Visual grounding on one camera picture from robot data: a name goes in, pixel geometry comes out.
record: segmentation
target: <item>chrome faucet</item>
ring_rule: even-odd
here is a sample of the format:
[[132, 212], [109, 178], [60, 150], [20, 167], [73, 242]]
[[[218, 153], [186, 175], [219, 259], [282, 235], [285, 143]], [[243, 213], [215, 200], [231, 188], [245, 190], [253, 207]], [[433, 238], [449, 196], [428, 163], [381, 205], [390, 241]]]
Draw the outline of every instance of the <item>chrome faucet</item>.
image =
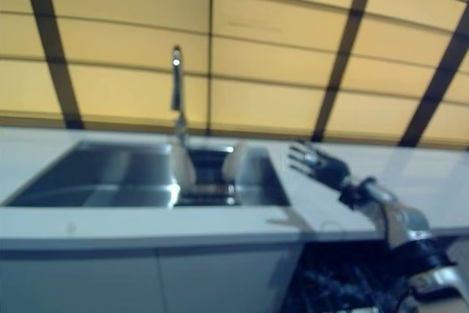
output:
[[182, 84], [182, 53], [178, 45], [173, 48], [173, 97], [171, 109], [179, 112], [174, 121], [174, 133], [182, 147], [185, 147], [188, 139], [187, 120], [184, 112], [184, 86]]

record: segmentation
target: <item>white cabinet door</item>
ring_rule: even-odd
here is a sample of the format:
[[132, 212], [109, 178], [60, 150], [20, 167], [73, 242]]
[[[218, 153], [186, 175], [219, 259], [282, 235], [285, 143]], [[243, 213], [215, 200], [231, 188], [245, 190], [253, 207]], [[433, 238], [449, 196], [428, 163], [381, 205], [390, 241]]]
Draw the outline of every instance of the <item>white cabinet door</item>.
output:
[[153, 250], [0, 255], [1, 313], [163, 313]]
[[301, 244], [160, 250], [168, 313], [275, 313]]

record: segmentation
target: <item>countertop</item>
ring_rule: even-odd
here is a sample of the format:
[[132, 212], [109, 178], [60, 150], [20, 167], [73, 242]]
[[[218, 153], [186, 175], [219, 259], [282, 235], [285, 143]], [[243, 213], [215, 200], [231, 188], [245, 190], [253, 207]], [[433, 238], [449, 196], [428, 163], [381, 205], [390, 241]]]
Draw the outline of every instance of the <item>countertop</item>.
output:
[[[157, 143], [172, 136], [38, 128], [0, 129], [0, 204], [83, 140]], [[1, 249], [214, 246], [378, 238], [372, 224], [338, 194], [288, 168], [285, 141], [192, 136], [197, 145], [247, 141], [268, 149], [291, 207], [0, 207]], [[424, 211], [437, 235], [469, 235], [469, 152], [349, 144], [320, 147], [373, 175]]]

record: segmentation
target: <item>sink basin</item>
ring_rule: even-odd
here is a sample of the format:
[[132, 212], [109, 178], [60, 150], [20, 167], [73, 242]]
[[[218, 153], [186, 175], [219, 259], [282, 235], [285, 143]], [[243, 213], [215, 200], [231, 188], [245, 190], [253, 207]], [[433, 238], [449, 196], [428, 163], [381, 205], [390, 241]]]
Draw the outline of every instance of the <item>sink basin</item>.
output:
[[226, 184], [221, 167], [232, 150], [189, 149], [197, 183], [182, 194], [170, 169], [170, 145], [81, 142], [10, 197], [6, 206], [289, 205], [264, 148], [248, 148], [239, 180]]

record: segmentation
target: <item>metal robot arm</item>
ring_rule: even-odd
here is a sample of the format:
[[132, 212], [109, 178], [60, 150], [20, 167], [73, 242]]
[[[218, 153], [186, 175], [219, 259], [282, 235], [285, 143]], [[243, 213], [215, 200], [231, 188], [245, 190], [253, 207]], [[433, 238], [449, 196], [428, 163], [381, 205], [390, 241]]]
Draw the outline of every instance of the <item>metal robot arm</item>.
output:
[[[354, 180], [346, 163], [308, 142], [299, 141], [290, 151], [293, 169], [340, 192], [339, 201], [363, 213], [386, 239], [410, 289], [399, 312], [469, 312], [469, 281], [432, 235], [420, 210], [402, 204], [373, 177]], [[450, 308], [456, 301], [464, 310]]]

